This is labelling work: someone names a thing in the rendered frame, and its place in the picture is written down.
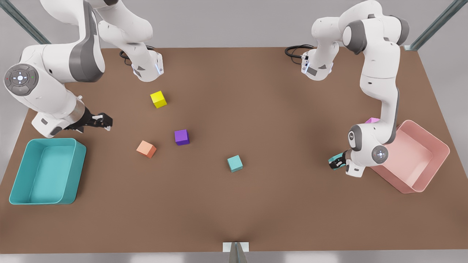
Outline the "orange cube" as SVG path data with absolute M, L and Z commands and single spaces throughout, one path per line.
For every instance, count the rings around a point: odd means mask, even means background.
M 152 158 L 156 150 L 157 148 L 153 144 L 146 141 L 141 141 L 140 145 L 136 149 L 137 152 L 147 158 Z

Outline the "yellow cube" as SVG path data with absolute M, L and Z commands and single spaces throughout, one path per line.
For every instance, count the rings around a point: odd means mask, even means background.
M 154 104 L 156 108 L 160 108 L 160 107 L 167 105 L 166 99 L 162 91 L 152 93 L 150 97 L 151 97 L 152 103 Z

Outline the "teal plastic bin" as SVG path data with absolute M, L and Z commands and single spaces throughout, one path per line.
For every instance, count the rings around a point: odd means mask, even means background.
M 12 205 L 75 201 L 87 148 L 74 138 L 38 138 L 26 145 L 11 193 Z

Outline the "pink plastic bin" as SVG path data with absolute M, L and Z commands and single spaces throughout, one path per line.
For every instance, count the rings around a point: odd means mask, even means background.
M 411 120 L 396 129 L 389 157 L 371 169 L 400 193 L 423 192 L 450 154 L 449 146 Z

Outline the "teal blue cube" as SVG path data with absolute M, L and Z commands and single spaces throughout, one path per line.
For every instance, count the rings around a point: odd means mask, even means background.
M 227 162 L 231 172 L 236 172 L 244 168 L 239 155 L 228 158 Z

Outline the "silver frame post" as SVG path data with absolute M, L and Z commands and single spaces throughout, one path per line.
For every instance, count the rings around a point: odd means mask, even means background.
M 245 252 L 249 252 L 249 243 L 223 243 L 223 252 L 229 252 L 229 263 L 248 263 Z
M 51 42 L 20 12 L 10 0 L 0 0 L 0 8 L 39 44 Z
M 434 34 L 439 31 L 458 11 L 468 3 L 468 0 L 453 0 L 448 7 L 404 50 L 418 51 Z

